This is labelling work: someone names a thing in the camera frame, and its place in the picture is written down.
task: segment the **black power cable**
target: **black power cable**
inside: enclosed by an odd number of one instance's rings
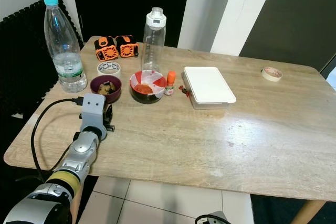
[[[37,169],[37,173],[38,173],[38,179],[40,179],[43,183],[45,183],[45,178],[44,178],[44,175],[42,173],[42,170],[41,170],[41,167],[40,165],[38,164],[38,160],[37,160],[37,156],[36,156],[36,151],[35,151],[35,144],[34,144],[34,137],[35,137],[35,132],[36,132],[36,129],[37,129],[37,126],[39,124],[39,122],[41,121],[42,117],[44,116],[44,114],[52,107],[54,106],[55,104],[57,103],[61,103],[61,102],[75,102],[77,105],[82,105],[83,104],[83,97],[78,97],[78,98],[69,98],[69,99],[61,99],[61,100],[58,100],[58,101],[55,101],[51,104],[49,104],[41,113],[41,115],[38,117],[36,123],[35,123],[35,126],[33,128],[33,131],[31,133],[31,137],[30,137],[30,146],[31,146],[31,152],[32,152],[32,155],[33,155],[33,159],[34,159],[34,164],[35,164],[35,167]],[[66,148],[66,150],[63,152],[61,158],[57,161],[57,163],[51,168],[48,170],[48,172],[52,172],[57,166],[58,164],[62,161],[64,155],[66,154],[66,152],[69,150],[69,147],[70,145]]]
[[[218,217],[218,216],[215,216],[215,215],[201,215],[201,216],[198,216],[196,219],[195,219],[195,224],[197,224],[197,222],[200,220],[200,219],[203,219],[203,218],[212,218],[212,219],[215,219],[215,220],[219,220],[221,221],[222,223],[225,223],[225,224],[231,224],[230,222],[228,222],[227,220],[221,218],[221,217]]]
[[[59,163],[62,161],[63,157],[65,156],[65,154],[68,152],[69,148],[70,148],[70,145],[65,149],[65,151],[63,152],[63,154],[61,155],[61,158],[57,161],[57,163],[51,168],[49,169],[47,172],[46,172],[46,175],[49,176],[49,174],[59,165]],[[28,175],[28,176],[24,176],[24,177],[21,177],[21,178],[17,178],[15,180],[15,182],[20,182],[22,180],[26,180],[26,179],[32,179],[32,178],[37,178],[38,180],[41,180],[42,179],[38,176],[38,175]]]

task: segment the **black cable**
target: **black cable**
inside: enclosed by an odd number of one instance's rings
[[[36,132],[37,126],[38,126],[39,122],[41,121],[42,117],[44,116],[44,114],[45,114],[45,113],[46,113],[52,106],[54,106],[55,104],[60,103],[60,102],[68,102],[68,101],[70,101],[70,102],[77,102],[77,99],[76,99],[76,98],[61,99],[61,100],[58,100],[58,101],[56,101],[56,102],[53,102],[53,103],[49,104],[49,105],[42,111],[41,115],[38,117],[38,119],[37,119],[37,121],[36,121],[36,123],[35,123],[35,126],[34,126],[34,128],[33,128],[33,131],[32,131],[32,133],[31,133],[31,138],[30,138],[30,147],[32,148],[32,149],[31,149],[31,152],[32,152],[32,155],[33,155],[34,164],[35,164],[35,167],[36,167],[36,169],[37,169],[37,173],[38,173],[39,179],[40,179],[43,183],[45,182],[45,179],[44,179],[44,177],[43,177],[41,167],[40,167],[40,165],[38,164],[38,160],[37,160],[37,156],[36,156],[36,151],[35,151],[35,144],[34,144],[35,132]]]
[[[228,222],[227,220],[221,218],[221,217],[218,217],[218,216],[215,216],[215,215],[201,215],[201,216],[198,216],[196,219],[195,219],[195,224],[197,224],[197,222],[200,220],[200,219],[203,219],[203,218],[212,218],[212,219],[215,219],[215,220],[219,220],[221,221],[222,223],[225,223],[225,224],[231,224],[230,222]]]
[[[63,157],[65,156],[65,154],[68,152],[70,145],[71,144],[69,144],[69,146],[65,149],[65,151],[63,152],[59,160],[56,162],[56,164],[51,169],[48,170],[48,172],[52,172],[59,165],[59,163],[62,161]]]
[[[22,180],[31,179],[31,178],[37,178],[37,179],[40,179],[40,177],[37,176],[37,175],[27,175],[27,176],[23,176],[23,177],[21,177],[21,178],[17,178],[17,179],[15,180],[15,182],[20,182],[20,181],[22,181]]]
[[[68,215],[68,222],[67,224],[72,224],[72,214],[71,212],[69,211],[69,215]]]

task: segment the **clear drinking bottle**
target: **clear drinking bottle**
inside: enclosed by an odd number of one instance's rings
[[[44,0],[44,36],[54,62],[59,83],[66,92],[76,93],[87,85],[80,60],[78,40],[69,20],[58,7],[58,0]]]
[[[162,8],[153,7],[146,15],[146,25],[143,36],[142,70],[160,72],[159,62],[166,36],[166,16]]]

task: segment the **black door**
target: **black door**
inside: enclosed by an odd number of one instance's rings
[[[165,45],[177,47],[186,0],[76,0],[84,41],[91,36],[133,35],[143,41],[146,14],[154,6],[167,16]]]

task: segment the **bottle label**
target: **bottle label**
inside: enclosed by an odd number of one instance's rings
[[[171,87],[171,88],[165,88],[164,90],[164,94],[166,95],[172,95],[174,93],[174,87]]]
[[[83,66],[81,62],[73,64],[73,65],[64,65],[64,66],[55,64],[55,68],[56,68],[58,75],[60,77],[65,77],[65,78],[76,77],[83,73]]]

